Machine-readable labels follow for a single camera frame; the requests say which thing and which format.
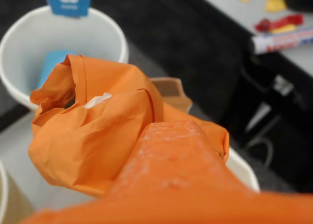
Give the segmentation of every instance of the marker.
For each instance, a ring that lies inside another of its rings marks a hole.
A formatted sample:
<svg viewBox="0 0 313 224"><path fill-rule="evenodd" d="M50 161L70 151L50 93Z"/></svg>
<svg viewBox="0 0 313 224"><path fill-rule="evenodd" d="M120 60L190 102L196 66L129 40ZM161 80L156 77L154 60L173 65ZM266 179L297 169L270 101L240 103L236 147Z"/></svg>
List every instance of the marker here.
<svg viewBox="0 0 313 224"><path fill-rule="evenodd" d="M310 44L313 44L313 27L274 36L254 36L249 49L253 54L265 54Z"/></svg>

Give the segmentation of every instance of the white trash bin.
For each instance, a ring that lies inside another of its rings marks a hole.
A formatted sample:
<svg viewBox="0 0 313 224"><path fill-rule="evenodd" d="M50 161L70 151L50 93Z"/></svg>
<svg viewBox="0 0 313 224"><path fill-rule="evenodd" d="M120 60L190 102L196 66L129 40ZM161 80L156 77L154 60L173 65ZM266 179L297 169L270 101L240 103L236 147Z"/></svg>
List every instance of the white trash bin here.
<svg viewBox="0 0 313 224"><path fill-rule="evenodd" d="M0 78L18 102L35 110L29 97L37 87L50 51L127 63L129 51L121 28L109 16L89 9L87 17L54 15L49 6L28 12L16 21L0 44Z"/></svg>
<svg viewBox="0 0 313 224"><path fill-rule="evenodd" d="M0 224L16 224L30 216L33 207L0 161Z"/></svg>

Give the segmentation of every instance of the orange plastic bag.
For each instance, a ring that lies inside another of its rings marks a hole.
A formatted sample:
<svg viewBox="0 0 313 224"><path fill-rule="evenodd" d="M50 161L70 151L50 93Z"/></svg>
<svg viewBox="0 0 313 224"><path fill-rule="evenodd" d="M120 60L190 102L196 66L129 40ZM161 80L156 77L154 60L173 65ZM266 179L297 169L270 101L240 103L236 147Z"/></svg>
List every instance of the orange plastic bag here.
<svg viewBox="0 0 313 224"><path fill-rule="evenodd" d="M65 109L74 97L75 104ZM224 128L165 104L149 78L132 65L68 55L30 100L39 108L29 156L53 185L103 195L153 122L197 122L222 160L228 158Z"/></svg>
<svg viewBox="0 0 313 224"><path fill-rule="evenodd" d="M149 124L101 198L24 224L311 224L311 197L255 193L195 122Z"/></svg>

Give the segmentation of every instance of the red object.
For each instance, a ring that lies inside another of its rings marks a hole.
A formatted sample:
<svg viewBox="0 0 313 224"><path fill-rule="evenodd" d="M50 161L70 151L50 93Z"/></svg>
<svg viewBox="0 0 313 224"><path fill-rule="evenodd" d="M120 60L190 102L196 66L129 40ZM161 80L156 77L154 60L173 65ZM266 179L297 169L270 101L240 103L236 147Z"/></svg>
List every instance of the red object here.
<svg viewBox="0 0 313 224"><path fill-rule="evenodd" d="M268 19L263 19L259 24L255 25L255 29L258 30L259 32L268 32L288 24L294 25L303 24L303 15L302 14L289 15L273 22L271 22Z"/></svg>

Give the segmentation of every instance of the white tissue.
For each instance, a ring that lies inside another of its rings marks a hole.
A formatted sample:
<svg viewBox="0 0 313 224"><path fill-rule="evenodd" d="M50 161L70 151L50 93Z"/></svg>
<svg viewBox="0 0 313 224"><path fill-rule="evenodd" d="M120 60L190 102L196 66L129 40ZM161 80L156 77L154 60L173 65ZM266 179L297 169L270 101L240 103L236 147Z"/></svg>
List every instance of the white tissue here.
<svg viewBox="0 0 313 224"><path fill-rule="evenodd" d="M112 95L110 95L109 93L104 93L102 96L95 96L93 97L92 100L90 100L84 105L84 108L86 109L92 108L96 106L97 104L102 103L104 100L111 98L111 97Z"/></svg>

